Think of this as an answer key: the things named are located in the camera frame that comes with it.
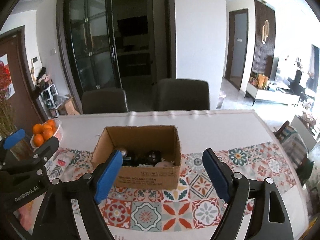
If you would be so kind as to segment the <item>person left hand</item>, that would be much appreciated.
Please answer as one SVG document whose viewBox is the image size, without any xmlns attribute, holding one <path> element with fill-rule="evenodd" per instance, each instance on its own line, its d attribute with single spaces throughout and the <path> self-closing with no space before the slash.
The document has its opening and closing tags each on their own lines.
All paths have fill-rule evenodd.
<svg viewBox="0 0 320 240">
<path fill-rule="evenodd" d="M 34 201 L 32 200 L 18 209 L 18 220 L 21 226 L 29 233 L 32 232 L 35 223 L 35 218 L 33 217 L 33 203 Z"/>
</svg>

